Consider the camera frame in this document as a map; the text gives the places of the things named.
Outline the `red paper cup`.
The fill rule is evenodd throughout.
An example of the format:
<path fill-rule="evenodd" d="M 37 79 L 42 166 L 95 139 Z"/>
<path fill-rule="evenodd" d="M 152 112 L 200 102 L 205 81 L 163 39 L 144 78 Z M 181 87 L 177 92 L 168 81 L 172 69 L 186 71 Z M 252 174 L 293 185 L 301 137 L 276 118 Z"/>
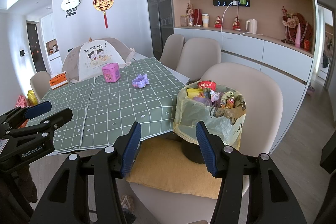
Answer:
<path fill-rule="evenodd" d="M 200 89 L 210 89 L 212 91 L 216 91 L 217 83 L 213 81 L 199 81 L 198 87 Z"/>

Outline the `gold snack wrapper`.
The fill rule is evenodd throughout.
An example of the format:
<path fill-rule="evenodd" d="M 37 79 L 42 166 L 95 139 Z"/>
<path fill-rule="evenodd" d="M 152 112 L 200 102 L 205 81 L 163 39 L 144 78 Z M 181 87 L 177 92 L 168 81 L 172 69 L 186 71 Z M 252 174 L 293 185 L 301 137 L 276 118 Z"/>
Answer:
<path fill-rule="evenodd" d="M 220 107 L 223 109 L 231 109 L 234 107 L 237 95 L 234 92 L 227 91 L 222 94 L 220 99 Z"/>

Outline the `pink long wrapper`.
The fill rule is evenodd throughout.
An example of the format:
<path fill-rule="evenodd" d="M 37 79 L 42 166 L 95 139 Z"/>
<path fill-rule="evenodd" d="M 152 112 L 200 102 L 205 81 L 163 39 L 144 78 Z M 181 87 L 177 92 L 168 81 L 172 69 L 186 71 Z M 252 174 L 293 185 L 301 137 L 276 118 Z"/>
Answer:
<path fill-rule="evenodd" d="M 211 102 L 218 102 L 221 100 L 223 93 L 210 90 L 210 99 Z"/>

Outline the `yellow trash bag bin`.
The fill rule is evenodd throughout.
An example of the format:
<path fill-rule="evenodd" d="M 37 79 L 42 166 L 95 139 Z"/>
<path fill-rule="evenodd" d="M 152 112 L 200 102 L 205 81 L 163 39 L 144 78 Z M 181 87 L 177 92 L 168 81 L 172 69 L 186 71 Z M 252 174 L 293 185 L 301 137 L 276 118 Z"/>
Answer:
<path fill-rule="evenodd" d="M 197 123 L 203 121 L 209 133 L 219 136 L 225 145 L 240 149 L 246 103 L 239 91 L 217 84 L 216 92 L 231 91 L 237 95 L 234 107 L 223 109 L 221 101 L 214 102 L 213 107 L 205 106 L 187 96 L 186 89 L 199 88 L 198 82 L 186 85 L 178 93 L 173 131 L 183 139 L 182 152 L 185 157 L 195 163 L 203 164 L 204 160 L 196 136 Z M 210 99 L 210 89 L 204 90 L 206 98 Z"/>

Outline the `left side beige chair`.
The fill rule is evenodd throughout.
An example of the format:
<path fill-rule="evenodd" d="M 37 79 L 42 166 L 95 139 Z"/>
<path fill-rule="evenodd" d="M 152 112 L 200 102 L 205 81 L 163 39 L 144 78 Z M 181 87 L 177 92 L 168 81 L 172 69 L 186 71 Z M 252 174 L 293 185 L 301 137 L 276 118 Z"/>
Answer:
<path fill-rule="evenodd" d="M 38 102 L 41 102 L 43 97 L 50 90 L 50 79 L 51 77 L 46 71 L 40 71 L 31 77 L 30 85 Z"/>

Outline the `beige chair with bin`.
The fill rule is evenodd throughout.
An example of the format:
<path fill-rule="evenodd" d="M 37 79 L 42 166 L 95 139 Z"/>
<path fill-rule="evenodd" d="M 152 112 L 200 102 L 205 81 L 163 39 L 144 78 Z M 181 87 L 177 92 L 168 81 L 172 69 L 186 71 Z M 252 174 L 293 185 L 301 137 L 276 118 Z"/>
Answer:
<path fill-rule="evenodd" d="M 221 187 L 202 160 L 196 125 L 248 156 L 268 153 L 280 126 L 283 100 L 276 82 L 259 69 L 220 63 L 202 76 L 216 84 L 205 105 L 191 89 L 177 97 L 176 138 L 154 137 L 140 147 L 127 177 L 135 195 L 160 223 L 209 221 Z"/>

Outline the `pink toy box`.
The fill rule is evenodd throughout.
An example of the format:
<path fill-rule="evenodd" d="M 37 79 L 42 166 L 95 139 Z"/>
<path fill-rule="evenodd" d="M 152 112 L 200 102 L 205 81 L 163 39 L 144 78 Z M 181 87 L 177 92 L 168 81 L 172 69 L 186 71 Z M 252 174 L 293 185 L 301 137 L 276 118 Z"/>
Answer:
<path fill-rule="evenodd" d="M 102 67 L 102 73 L 107 83 L 115 83 L 120 78 L 119 64 L 109 63 Z"/>

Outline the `purple toy pot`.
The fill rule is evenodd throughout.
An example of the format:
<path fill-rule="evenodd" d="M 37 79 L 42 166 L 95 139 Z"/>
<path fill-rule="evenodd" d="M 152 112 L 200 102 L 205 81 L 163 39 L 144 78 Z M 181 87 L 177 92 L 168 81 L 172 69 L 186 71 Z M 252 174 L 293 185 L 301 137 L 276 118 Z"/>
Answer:
<path fill-rule="evenodd" d="M 149 79 L 147 75 L 138 75 L 135 79 L 132 80 L 132 85 L 134 88 L 145 88 L 149 84 Z"/>

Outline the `far beige chair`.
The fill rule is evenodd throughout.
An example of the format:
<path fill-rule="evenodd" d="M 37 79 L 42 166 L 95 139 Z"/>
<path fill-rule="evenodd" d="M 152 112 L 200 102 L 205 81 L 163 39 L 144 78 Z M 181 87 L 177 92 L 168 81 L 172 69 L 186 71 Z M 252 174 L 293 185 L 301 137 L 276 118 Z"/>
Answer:
<path fill-rule="evenodd" d="M 184 43 L 185 37 L 183 35 L 170 35 L 165 42 L 159 61 L 166 67 L 175 70 L 179 63 Z"/>

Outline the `middle beige chair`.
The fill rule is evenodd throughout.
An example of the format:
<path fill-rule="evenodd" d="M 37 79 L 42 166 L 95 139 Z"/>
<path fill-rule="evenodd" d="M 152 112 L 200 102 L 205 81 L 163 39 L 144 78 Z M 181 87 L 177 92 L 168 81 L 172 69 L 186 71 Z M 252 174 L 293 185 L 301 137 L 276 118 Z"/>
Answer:
<path fill-rule="evenodd" d="M 176 71 L 189 78 L 198 80 L 213 65 L 221 62 L 219 42 L 209 38 L 192 38 L 185 42 Z"/>

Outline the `red flower decoration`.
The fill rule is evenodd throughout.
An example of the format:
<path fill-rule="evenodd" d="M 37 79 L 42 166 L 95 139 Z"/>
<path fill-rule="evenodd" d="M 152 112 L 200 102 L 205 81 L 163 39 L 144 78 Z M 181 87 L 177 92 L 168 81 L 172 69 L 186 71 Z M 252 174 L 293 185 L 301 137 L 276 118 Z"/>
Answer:
<path fill-rule="evenodd" d="M 285 37 L 281 40 L 285 44 L 292 44 L 304 51 L 311 51 L 313 28 L 311 24 L 298 12 L 289 13 L 282 7 L 282 24 L 285 27 Z"/>

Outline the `white electric kettle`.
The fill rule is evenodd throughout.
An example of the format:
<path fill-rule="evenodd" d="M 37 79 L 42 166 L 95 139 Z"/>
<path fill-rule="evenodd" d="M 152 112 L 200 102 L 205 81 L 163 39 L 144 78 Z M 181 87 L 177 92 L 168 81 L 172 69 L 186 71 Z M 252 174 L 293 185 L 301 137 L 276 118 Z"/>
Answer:
<path fill-rule="evenodd" d="M 258 21 L 256 19 L 248 19 L 245 23 L 245 28 L 248 33 L 257 34 L 257 24 Z"/>

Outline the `red doll figurine right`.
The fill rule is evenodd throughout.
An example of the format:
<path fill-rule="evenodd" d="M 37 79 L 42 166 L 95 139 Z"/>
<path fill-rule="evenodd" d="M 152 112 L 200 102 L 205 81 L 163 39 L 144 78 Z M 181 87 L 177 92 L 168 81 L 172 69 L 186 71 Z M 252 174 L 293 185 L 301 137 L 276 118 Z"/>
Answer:
<path fill-rule="evenodd" d="M 234 22 L 232 23 L 232 29 L 233 29 L 234 31 L 241 31 L 241 28 L 240 28 L 240 22 L 239 22 L 238 17 L 235 17 L 235 18 L 234 18 Z"/>

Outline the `cream travel cup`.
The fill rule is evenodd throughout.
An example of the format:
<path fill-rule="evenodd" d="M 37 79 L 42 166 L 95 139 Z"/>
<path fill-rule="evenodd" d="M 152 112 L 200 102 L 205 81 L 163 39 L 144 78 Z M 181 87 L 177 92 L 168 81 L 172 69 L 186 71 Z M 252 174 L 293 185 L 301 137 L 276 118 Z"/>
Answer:
<path fill-rule="evenodd" d="M 202 14 L 202 26 L 208 27 L 209 26 L 209 14 Z"/>

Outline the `panda wall clock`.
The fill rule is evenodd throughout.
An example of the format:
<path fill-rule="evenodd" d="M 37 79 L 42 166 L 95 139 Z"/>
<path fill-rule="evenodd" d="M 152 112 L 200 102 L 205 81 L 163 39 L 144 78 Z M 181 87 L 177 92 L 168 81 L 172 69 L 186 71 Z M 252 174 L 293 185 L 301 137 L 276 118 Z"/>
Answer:
<path fill-rule="evenodd" d="M 66 12 L 66 18 L 75 15 L 81 0 L 62 0 L 61 9 Z"/>

